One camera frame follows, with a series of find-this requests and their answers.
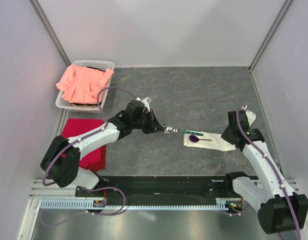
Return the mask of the green handled metal spoon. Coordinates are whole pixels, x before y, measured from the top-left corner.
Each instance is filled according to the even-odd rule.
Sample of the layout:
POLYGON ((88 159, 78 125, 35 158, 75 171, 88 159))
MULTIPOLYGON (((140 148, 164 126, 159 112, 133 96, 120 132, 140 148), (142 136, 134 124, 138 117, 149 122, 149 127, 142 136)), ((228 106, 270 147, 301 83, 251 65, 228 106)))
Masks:
POLYGON ((204 135, 203 133, 197 131, 173 128, 170 125, 163 125, 163 128, 165 133, 181 133, 200 137, 204 135))

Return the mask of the white cloth napkin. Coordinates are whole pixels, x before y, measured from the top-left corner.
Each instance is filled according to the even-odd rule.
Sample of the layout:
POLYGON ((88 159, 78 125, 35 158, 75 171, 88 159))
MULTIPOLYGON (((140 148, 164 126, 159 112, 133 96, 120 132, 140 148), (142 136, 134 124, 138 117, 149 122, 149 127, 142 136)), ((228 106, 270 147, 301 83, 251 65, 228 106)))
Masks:
POLYGON ((184 134, 183 145, 189 148, 201 148, 216 150, 221 152, 230 152, 236 150, 236 146, 230 144, 221 138, 219 133, 201 132, 203 136, 195 136, 194 140, 191 134, 184 134))

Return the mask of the purple handled spoon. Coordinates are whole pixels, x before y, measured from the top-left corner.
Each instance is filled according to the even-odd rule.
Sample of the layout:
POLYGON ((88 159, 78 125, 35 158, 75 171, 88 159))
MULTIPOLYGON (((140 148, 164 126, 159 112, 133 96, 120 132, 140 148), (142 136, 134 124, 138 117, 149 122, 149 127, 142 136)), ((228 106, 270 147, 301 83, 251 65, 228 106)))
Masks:
POLYGON ((192 143, 198 143, 199 141, 211 141, 211 139, 201 139, 196 135, 190 135, 188 137, 188 139, 192 142, 192 143))

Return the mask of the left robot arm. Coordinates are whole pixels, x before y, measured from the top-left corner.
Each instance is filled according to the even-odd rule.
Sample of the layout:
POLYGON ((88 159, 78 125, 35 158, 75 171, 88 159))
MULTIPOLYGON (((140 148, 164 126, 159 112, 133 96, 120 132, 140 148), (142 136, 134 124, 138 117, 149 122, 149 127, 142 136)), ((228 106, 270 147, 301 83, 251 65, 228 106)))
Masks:
POLYGON ((117 142, 130 135, 133 130, 141 130, 144 134, 164 133, 166 125, 159 123, 148 100, 133 99, 126 109, 111 117, 101 126, 74 137, 56 136, 40 164, 44 171, 42 184, 49 186, 47 178, 60 188, 71 184, 77 185, 93 197, 100 196, 104 185, 100 177, 91 170, 79 166, 80 161, 107 144, 117 142))

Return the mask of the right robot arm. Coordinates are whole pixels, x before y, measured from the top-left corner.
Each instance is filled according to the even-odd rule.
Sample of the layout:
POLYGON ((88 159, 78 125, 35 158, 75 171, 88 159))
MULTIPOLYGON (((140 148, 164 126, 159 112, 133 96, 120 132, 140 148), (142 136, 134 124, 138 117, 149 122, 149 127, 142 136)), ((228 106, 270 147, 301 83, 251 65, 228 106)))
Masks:
POLYGON ((229 111, 228 125, 221 135, 239 149, 252 165, 262 188, 257 187, 244 172, 226 174, 223 191, 229 197, 243 197, 257 212, 258 222, 266 234, 295 231, 301 239, 308 213, 308 198, 298 194, 287 182, 271 154, 265 138, 251 128, 245 109, 229 111))

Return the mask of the red folded cloth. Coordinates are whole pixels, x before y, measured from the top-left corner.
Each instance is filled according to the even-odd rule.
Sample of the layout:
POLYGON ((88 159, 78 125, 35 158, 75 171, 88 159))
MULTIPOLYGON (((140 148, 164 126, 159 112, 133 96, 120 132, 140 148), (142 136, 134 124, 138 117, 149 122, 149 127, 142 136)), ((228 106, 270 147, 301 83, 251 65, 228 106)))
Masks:
MULTIPOLYGON (((68 139, 89 132, 104 124, 102 119, 69 118, 61 135, 68 139)), ((99 171, 106 168, 106 146, 103 145, 84 156, 79 167, 85 170, 99 171)))

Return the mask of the salmon pink cloth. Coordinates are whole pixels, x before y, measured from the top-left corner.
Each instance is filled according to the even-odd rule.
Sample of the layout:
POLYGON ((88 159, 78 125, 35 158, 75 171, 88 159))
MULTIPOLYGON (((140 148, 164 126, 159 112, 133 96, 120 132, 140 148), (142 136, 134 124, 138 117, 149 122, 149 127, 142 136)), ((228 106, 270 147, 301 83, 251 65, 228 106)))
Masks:
POLYGON ((62 98, 71 104, 95 105, 99 91, 109 86, 113 74, 110 68, 100 70, 72 64, 66 68, 56 87, 63 92, 62 98))

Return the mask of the white plastic basket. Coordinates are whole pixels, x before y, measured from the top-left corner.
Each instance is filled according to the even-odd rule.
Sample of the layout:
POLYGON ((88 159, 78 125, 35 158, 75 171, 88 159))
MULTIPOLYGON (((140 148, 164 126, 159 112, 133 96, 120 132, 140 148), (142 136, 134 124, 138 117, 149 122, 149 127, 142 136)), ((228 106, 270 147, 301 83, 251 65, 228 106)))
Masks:
MULTIPOLYGON (((89 68, 95 68, 99 70, 106 70, 107 68, 114 70, 115 65, 111 61, 105 61, 105 60, 75 60, 71 65, 77 65, 80 67, 89 67, 89 68)), ((108 82, 108 87, 110 86, 112 77, 110 78, 108 82)), ((72 112, 82 112, 82 113, 94 113, 99 114, 100 109, 96 104, 79 104, 79 103, 69 103, 68 101, 64 100, 62 98, 63 92, 59 91, 59 94, 56 98, 55 105, 58 108, 66 109, 72 112)))

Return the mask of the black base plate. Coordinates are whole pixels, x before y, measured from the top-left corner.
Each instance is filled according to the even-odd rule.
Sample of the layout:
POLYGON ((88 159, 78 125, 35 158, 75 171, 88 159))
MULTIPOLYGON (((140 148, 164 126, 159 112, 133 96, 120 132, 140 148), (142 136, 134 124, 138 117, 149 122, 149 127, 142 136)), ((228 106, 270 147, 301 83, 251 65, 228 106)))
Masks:
POLYGON ((77 194, 100 195, 112 199, 114 195, 106 188, 121 190, 126 198, 164 198, 172 195, 185 195, 204 198, 241 198, 233 190, 226 176, 107 176, 94 187, 79 186, 77 194))

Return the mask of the right aluminium frame post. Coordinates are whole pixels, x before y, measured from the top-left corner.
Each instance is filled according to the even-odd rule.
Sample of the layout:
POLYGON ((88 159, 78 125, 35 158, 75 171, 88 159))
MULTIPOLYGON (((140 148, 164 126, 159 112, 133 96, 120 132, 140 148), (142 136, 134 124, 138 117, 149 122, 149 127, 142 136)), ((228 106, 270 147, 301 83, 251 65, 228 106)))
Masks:
POLYGON ((294 0, 284 0, 282 6, 280 7, 276 17, 274 18, 269 30, 267 31, 261 45, 259 46, 255 56, 253 57, 251 64, 248 67, 250 73, 253 72, 255 67, 257 66, 259 60, 261 59, 262 55, 266 51, 268 45, 270 44, 272 38, 274 37, 275 33, 277 32, 279 26, 283 22, 286 14, 288 13, 290 7, 294 3, 294 0))

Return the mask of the aluminium frame post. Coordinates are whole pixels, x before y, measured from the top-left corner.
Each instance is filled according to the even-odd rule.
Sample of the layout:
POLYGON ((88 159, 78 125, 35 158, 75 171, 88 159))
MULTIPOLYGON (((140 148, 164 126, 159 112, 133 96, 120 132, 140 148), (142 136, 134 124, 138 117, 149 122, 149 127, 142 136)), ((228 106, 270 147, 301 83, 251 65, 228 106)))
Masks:
POLYGON ((43 28, 45 29, 47 35, 49 36, 53 46, 61 57, 62 61, 66 66, 71 64, 69 57, 67 56, 57 34, 55 33, 48 17, 46 16, 40 2, 38 0, 29 0, 30 5, 32 6, 36 16, 40 20, 43 28))
POLYGON ((277 32, 279 26, 283 22, 286 14, 288 13, 290 7, 294 3, 294 0, 284 0, 282 6, 280 7, 276 17, 274 18, 269 30, 267 31, 261 45, 259 46, 255 56, 253 57, 251 64, 248 67, 250 73, 253 72, 255 67, 257 66, 259 60, 261 59, 262 55, 266 51, 268 45, 270 44, 272 38, 274 37, 275 33, 277 32))

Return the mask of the left aluminium frame post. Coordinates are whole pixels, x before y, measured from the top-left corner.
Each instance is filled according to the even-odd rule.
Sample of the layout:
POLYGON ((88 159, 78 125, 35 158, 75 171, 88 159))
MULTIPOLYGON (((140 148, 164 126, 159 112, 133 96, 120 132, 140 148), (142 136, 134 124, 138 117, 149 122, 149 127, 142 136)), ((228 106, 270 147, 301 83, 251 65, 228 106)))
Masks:
POLYGON ((62 61, 66 66, 71 64, 69 57, 67 56, 57 34, 55 33, 48 17, 46 16, 40 2, 38 0, 29 0, 30 5, 32 6, 36 16, 40 20, 43 28, 45 29, 47 35, 49 36, 53 46, 61 57, 62 61))

